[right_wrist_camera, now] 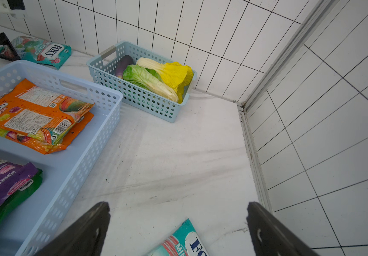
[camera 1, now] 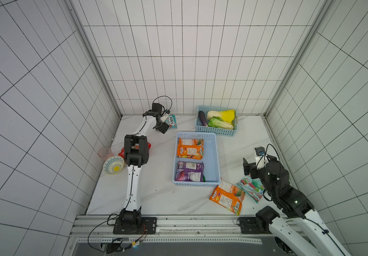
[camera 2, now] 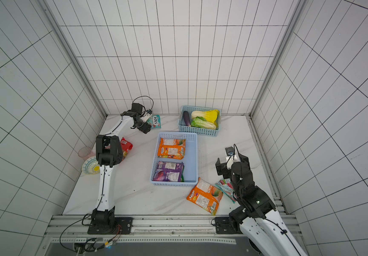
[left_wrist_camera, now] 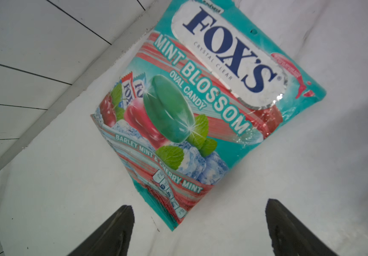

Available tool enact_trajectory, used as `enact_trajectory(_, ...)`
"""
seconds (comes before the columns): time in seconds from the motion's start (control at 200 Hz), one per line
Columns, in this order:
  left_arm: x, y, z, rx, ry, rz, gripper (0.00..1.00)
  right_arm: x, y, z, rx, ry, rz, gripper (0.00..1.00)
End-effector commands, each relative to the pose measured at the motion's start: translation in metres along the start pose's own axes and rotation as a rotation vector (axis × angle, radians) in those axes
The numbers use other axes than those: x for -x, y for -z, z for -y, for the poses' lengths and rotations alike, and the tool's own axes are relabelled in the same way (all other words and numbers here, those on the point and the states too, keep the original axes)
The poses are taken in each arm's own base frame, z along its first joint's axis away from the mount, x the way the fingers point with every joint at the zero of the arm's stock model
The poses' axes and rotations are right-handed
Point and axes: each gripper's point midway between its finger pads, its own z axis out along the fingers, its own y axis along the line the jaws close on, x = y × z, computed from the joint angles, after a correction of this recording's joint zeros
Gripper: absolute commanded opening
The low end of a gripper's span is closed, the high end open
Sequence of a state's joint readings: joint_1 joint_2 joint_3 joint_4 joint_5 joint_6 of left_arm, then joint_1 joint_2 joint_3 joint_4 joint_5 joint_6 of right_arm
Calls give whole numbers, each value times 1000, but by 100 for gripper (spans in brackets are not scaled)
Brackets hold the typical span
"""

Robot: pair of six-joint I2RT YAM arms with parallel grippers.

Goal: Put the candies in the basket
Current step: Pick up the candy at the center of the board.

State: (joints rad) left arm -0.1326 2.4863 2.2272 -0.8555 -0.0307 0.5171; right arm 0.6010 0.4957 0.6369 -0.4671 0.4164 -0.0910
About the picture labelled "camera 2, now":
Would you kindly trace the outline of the teal red Fox's candy bag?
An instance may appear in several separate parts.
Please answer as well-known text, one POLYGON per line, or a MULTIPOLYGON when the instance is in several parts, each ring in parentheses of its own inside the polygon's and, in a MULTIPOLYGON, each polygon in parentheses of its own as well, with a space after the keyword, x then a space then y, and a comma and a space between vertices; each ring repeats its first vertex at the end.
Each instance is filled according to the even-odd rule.
POLYGON ((234 197, 234 189, 230 182, 230 179, 221 179, 215 183, 215 186, 221 190, 227 197, 229 197, 233 203, 236 202, 234 197))

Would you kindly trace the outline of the orange snack bag front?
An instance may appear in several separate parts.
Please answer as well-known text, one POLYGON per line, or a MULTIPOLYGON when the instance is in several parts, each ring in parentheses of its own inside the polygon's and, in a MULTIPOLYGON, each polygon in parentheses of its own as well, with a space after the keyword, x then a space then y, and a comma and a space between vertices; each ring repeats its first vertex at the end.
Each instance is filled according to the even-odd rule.
POLYGON ((222 197, 223 192, 220 189, 198 178, 197 184, 191 189, 186 199, 209 214, 216 215, 222 197))

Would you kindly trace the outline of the orange candy bag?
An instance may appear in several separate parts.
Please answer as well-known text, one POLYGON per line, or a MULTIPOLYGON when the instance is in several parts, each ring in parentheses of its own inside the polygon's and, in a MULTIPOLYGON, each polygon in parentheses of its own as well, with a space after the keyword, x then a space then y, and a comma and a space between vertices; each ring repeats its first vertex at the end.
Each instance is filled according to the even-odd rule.
POLYGON ((159 158, 181 160, 185 156, 185 139, 164 139, 159 141, 157 156, 159 158))

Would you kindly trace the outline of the large light blue basket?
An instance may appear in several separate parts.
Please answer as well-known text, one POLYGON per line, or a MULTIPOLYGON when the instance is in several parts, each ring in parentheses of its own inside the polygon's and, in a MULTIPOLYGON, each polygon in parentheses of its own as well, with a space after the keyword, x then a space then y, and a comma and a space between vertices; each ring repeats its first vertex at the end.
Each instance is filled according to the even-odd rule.
POLYGON ((156 141, 156 151, 154 153, 153 166, 151 169, 150 182, 157 186, 189 186, 193 187, 198 182, 198 141, 197 134, 192 132, 160 132, 156 141), (184 139, 185 154, 182 160, 162 158, 157 155, 158 147, 161 139, 184 139), (167 161, 172 163, 183 163, 184 164, 184 181, 155 181, 156 168, 158 167, 159 161, 167 161))

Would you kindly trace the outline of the purple candy bag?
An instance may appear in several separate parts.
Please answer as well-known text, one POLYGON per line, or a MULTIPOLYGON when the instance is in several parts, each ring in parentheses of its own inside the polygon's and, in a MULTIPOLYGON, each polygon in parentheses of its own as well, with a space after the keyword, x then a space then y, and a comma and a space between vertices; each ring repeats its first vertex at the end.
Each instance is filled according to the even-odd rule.
POLYGON ((159 182, 184 182, 184 164, 175 162, 159 161, 153 181, 159 182))

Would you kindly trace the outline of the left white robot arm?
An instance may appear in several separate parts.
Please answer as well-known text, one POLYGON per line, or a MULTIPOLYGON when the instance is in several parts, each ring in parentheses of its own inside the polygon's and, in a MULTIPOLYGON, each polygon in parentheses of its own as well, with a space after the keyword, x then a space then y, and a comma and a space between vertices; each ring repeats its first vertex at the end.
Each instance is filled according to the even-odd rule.
POLYGON ((139 103, 132 103, 128 111, 120 114, 118 123, 96 137, 96 160, 100 167, 100 184, 98 203, 90 217, 88 234, 112 234, 119 224, 115 217, 114 188, 115 174, 119 164, 123 161, 122 139, 126 132, 138 129, 144 134, 151 130, 151 126, 144 118, 145 107, 139 103))

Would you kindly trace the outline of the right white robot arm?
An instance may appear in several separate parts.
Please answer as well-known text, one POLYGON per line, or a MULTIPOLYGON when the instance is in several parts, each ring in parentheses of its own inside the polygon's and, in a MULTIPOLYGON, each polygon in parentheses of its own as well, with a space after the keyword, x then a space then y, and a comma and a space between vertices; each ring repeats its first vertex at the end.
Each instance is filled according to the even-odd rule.
POLYGON ((253 249, 264 256, 305 256, 291 234, 273 199, 255 185, 247 157, 228 157, 216 162, 217 174, 229 179, 239 207, 229 213, 222 229, 245 235, 253 249))

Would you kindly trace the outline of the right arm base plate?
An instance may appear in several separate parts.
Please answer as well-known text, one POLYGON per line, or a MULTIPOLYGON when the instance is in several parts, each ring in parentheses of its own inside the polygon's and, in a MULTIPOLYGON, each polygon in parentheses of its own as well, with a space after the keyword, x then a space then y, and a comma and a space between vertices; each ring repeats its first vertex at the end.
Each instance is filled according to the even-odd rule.
POLYGON ((241 234, 239 224, 231 217, 216 217, 213 225, 216 228, 216 233, 220 235, 241 234))

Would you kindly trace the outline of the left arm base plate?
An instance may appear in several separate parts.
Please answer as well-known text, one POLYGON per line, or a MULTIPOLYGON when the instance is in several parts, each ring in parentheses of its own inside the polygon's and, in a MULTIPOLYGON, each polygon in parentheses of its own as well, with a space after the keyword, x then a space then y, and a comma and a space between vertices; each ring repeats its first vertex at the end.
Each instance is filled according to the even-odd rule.
POLYGON ((89 225, 89 235, 128 235, 131 233, 132 217, 116 217, 110 220, 94 218, 89 225))

